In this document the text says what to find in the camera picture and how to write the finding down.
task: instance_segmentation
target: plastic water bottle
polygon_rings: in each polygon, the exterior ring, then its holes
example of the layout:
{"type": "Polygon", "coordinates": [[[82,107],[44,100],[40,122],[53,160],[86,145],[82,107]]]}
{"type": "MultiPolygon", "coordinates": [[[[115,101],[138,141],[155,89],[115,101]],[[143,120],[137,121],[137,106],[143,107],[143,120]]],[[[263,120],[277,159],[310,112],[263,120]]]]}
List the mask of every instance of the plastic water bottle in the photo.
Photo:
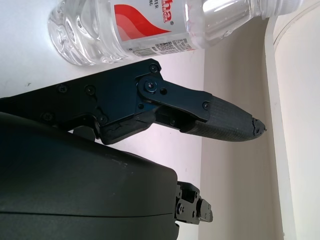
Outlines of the plastic water bottle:
{"type": "Polygon", "coordinates": [[[204,49],[256,16],[295,11],[303,0],[63,0],[48,30],[75,65],[204,49]]]}

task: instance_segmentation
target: bolt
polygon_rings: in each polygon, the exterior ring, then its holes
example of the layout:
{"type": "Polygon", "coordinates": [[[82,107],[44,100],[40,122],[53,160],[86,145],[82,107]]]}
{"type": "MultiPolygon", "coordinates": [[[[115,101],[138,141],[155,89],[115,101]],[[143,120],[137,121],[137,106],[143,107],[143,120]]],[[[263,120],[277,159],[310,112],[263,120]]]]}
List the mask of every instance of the bolt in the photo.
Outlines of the bolt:
{"type": "Polygon", "coordinates": [[[176,208],[176,213],[177,213],[177,214],[181,214],[181,213],[183,213],[184,211],[185,211],[184,206],[182,205],[182,203],[179,203],[178,206],[177,206],[177,208],[176,208]]]}
{"type": "Polygon", "coordinates": [[[96,93],[96,88],[94,86],[86,86],[84,89],[85,93],[92,96],[96,93]]]}
{"type": "Polygon", "coordinates": [[[158,66],[157,65],[155,65],[155,64],[151,64],[150,65],[150,72],[152,72],[152,73],[156,73],[156,72],[158,72],[158,66]]]}
{"type": "Polygon", "coordinates": [[[41,118],[46,122],[51,122],[54,119],[54,115],[50,112],[45,112],[41,115],[41,118]]]}
{"type": "Polygon", "coordinates": [[[145,82],[144,88],[149,93],[154,93],[157,90],[157,83],[153,80],[148,80],[145,82]]]}
{"type": "Polygon", "coordinates": [[[57,86],[57,90],[59,93],[65,94],[66,92],[68,92],[68,87],[64,84],[60,84],[57,86]]]}
{"type": "Polygon", "coordinates": [[[202,106],[203,106],[204,110],[208,110],[209,109],[209,103],[206,102],[206,101],[202,104],[202,106]]]}
{"type": "Polygon", "coordinates": [[[176,125],[176,121],[175,121],[175,120],[173,120],[173,119],[171,119],[171,120],[170,120],[170,125],[171,125],[171,126],[176,125]]]}
{"type": "Polygon", "coordinates": [[[104,115],[100,115],[98,118],[97,118],[97,121],[100,125],[104,125],[108,122],[108,118],[104,115]]]}

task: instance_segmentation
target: bottle label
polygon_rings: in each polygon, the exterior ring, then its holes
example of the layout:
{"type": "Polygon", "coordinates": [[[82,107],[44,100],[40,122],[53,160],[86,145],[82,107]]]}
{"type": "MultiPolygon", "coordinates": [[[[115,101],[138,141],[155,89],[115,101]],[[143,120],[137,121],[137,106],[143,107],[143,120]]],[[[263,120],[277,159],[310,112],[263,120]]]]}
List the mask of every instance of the bottle label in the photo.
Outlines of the bottle label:
{"type": "Polygon", "coordinates": [[[184,0],[111,0],[121,47],[141,58],[192,51],[184,0]]]}

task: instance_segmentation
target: bottle cap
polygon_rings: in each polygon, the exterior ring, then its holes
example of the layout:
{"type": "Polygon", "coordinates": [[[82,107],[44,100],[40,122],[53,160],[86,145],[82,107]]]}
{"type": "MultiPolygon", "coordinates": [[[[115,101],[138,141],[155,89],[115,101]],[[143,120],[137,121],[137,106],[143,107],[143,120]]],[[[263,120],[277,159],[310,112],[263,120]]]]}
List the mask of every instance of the bottle cap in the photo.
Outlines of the bottle cap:
{"type": "Polygon", "coordinates": [[[296,11],[304,0],[260,0],[263,19],[290,14],[296,11]]]}

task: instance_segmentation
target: black metal bracket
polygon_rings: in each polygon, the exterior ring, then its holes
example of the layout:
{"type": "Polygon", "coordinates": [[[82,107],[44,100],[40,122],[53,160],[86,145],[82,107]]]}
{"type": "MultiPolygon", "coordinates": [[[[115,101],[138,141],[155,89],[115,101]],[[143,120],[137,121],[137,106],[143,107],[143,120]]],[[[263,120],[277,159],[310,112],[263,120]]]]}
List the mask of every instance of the black metal bracket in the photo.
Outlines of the black metal bracket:
{"type": "Polygon", "coordinates": [[[175,219],[187,224],[212,222],[213,213],[211,205],[200,196],[200,191],[191,183],[177,183],[176,188],[175,219]]]}

